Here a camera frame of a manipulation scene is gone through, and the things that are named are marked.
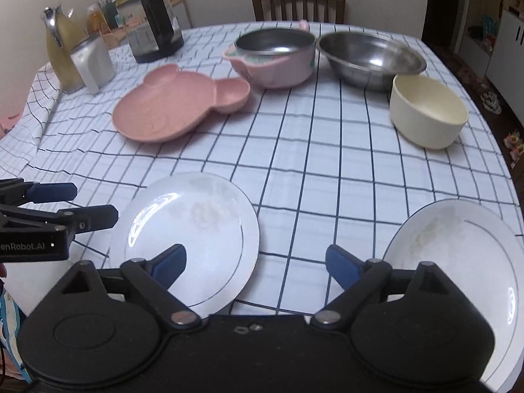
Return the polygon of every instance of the white plate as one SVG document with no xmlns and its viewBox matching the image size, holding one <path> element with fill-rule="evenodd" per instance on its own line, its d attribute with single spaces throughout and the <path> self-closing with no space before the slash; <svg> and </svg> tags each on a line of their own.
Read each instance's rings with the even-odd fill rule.
<svg viewBox="0 0 524 393">
<path fill-rule="evenodd" d="M 183 173 L 138 192 L 115 226 L 109 256 L 115 268 L 184 245 L 187 264 L 169 292 L 207 317 L 242 290 L 258 242 L 256 214 L 238 187 L 213 174 Z"/>
<path fill-rule="evenodd" d="M 481 381 L 498 391 L 524 347 L 524 254 L 512 230 L 485 207 L 442 200 L 403 224 L 384 260 L 396 269 L 434 261 L 466 294 L 495 333 L 495 350 Z"/>
</svg>

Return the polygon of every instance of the pink bowl with handle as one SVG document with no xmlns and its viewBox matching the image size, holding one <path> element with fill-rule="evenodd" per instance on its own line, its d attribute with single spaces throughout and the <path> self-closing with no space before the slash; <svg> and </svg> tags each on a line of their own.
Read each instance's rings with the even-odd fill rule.
<svg viewBox="0 0 524 393">
<path fill-rule="evenodd" d="M 275 37 L 273 33 L 275 32 L 278 38 L 270 40 L 271 46 L 278 48 L 282 45 L 283 49 L 286 49 L 286 43 L 280 43 L 280 40 L 285 40 L 288 35 L 300 36 L 296 32 L 292 34 L 285 32 L 289 31 L 289 28 L 268 28 L 241 36 L 235 46 L 225 51 L 223 57 L 230 61 L 233 69 L 250 83 L 264 88 L 288 88 L 298 85 L 311 76 L 315 66 L 315 36 L 308 33 L 309 24 L 305 21 L 300 22 L 300 29 L 302 37 L 306 39 L 303 48 L 285 53 L 279 53 L 274 49 L 265 51 L 268 34 Z M 253 48 L 260 43 L 261 51 L 242 48 L 239 45 L 242 40 L 246 42 L 248 37 L 250 38 L 248 42 Z"/>
</svg>

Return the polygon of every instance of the checkered tablecloth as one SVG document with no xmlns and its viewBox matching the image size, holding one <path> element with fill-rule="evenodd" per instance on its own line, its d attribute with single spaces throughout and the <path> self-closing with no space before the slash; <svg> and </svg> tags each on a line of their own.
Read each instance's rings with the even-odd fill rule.
<svg viewBox="0 0 524 393">
<path fill-rule="evenodd" d="M 120 47 L 112 51 L 116 76 L 97 95 L 86 89 L 61 94 L 51 67 L 44 67 L 23 119 L 0 142 L 0 178 L 74 182 L 79 189 L 71 203 L 29 207 L 56 211 L 110 203 L 120 212 L 140 188 L 170 174 L 203 171 L 231 180 L 251 200 L 261 236 L 255 271 L 230 307 L 233 313 L 312 314 L 341 292 L 324 265 L 329 244 L 360 259 L 380 258 L 400 225 L 435 200 L 481 203 L 522 238 L 515 189 L 486 122 L 442 62 L 407 36 L 382 33 L 423 54 L 428 62 L 423 75 L 445 83 L 470 112 L 459 140 L 444 151 L 425 151 L 405 141 L 391 124 L 388 96 L 341 83 L 322 56 L 307 82 L 285 90 L 253 88 L 241 112 L 210 114 L 175 141 L 140 144 L 115 131 L 115 104 L 147 72 L 176 63 L 213 78 L 234 77 L 223 51 L 240 34 L 274 25 L 185 31 L 179 52 L 150 64 L 136 64 L 129 47 Z M 334 29 L 312 24 L 315 34 Z M 111 233 L 77 235 L 71 260 L 110 265 Z"/>
</svg>

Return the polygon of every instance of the pink bear-shaped plate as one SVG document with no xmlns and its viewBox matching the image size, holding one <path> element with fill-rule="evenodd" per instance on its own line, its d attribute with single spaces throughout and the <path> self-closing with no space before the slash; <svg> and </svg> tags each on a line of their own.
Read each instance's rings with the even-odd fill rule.
<svg viewBox="0 0 524 393">
<path fill-rule="evenodd" d="M 166 142 L 190 131 L 211 110 L 222 114 L 241 109 L 250 97 L 242 78 L 212 80 L 178 65 L 152 70 L 113 110 L 113 125 L 138 142 Z"/>
</svg>

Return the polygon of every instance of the yellow liquid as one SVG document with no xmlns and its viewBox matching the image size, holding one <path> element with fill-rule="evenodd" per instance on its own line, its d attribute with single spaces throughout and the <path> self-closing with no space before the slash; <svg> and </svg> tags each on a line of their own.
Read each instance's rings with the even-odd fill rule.
<svg viewBox="0 0 524 393">
<path fill-rule="evenodd" d="M 84 86 L 84 82 L 77 68 L 74 66 L 71 56 L 71 49 L 82 41 L 86 35 L 62 13 L 57 13 L 58 32 L 62 38 L 63 47 L 57 46 L 49 30 L 46 31 L 47 54 L 49 62 L 53 67 L 54 73 L 61 83 L 61 88 L 67 93 L 71 93 Z"/>
</svg>

